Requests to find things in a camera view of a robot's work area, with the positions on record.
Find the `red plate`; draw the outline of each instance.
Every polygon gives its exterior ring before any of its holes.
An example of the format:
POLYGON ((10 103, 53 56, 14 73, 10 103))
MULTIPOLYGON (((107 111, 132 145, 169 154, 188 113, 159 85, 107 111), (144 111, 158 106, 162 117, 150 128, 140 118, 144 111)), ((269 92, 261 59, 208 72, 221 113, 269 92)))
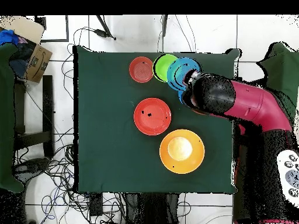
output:
POLYGON ((159 135, 169 127, 171 111, 163 100, 147 98, 137 105, 134 122, 142 133, 150 136, 159 135))
POLYGON ((152 79, 152 61, 146 57, 135 58, 129 67, 131 77, 140 83, 148 82, 152 79))

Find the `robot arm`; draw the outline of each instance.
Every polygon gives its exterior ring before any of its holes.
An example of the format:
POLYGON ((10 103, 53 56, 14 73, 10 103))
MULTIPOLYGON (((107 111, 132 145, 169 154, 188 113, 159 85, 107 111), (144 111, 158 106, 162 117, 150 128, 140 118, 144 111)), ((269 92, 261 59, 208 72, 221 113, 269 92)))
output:
POLYGON ((292 131, 284 111, 268 91, 213 74, 198 75, 192 81, 182 98, 199 113, 250 121, 263 132, 292 131))
POLYGON ((299 223, 299 155, 284 109, 267 90, 212 74, 186 75, 182 102, 200 114, 260 127, 246 153, 244 207, 255 223, 299 223))

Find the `green cloth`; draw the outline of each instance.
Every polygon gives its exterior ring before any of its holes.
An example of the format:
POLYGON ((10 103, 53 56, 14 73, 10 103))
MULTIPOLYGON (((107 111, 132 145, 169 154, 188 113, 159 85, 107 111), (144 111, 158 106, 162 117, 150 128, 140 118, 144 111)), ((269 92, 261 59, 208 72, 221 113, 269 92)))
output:
POLYGON ((14 193, 24 190, 23 184, 12 175, 15 108, 13 87, 15 76, 9 58, 18 49, 11 43, 0 45, 0 188, 14 193))
MULTIPOLYGON (((192 112, 181 105, 177 91, 155 77, 147 83, 132 80, 130 62, 139 56, 154 61, 159 53, 98 53, 80 46, 77 50, 80 192, 235 192, 231 184, 232 123, 192 112), (133 120, 137 104, 148 97, 163 100, 172 113, 169 128, 157 136, 141 133, 133 120), (161 141, 176 129, 195 132, 205 146, 202 164, 189 174, 172 173, 159 157, 161 141)), ((194 58, 205 73, 233 78, 239 51, 172 54, 194 58)))
POLYGON ((299 87, 299 53, 283 42, 273 43, 258 62, 266 76, 266 86, 275 90, 288 119, 294 125, 299 87))

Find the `cardboard box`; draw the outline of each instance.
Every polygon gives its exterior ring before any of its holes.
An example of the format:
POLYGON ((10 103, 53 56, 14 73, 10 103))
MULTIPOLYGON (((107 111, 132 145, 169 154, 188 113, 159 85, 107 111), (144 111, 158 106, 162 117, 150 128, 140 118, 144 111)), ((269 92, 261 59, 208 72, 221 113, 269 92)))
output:
POLYGON ((21 37, 21 39, 23 43, 16 45, 19 51, 11 56, 9 65, 20 79, 39 83, 52 52, 25 37, 21 37))
POLYGON ((23 16, 0 16, 0 27, 13 30, 17 35, 40 44, 44 27, 23 16))

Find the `green plate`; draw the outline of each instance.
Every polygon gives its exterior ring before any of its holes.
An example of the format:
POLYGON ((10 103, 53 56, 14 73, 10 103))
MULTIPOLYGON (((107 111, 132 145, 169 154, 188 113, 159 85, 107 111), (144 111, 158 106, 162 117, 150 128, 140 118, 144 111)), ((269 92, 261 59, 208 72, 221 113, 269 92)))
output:
POLYGON ((176 56, 162 54, 154 61, 152 65, 152 73, 159 81, 167 82, 167 70, 175 60, 177 60, 176 56))

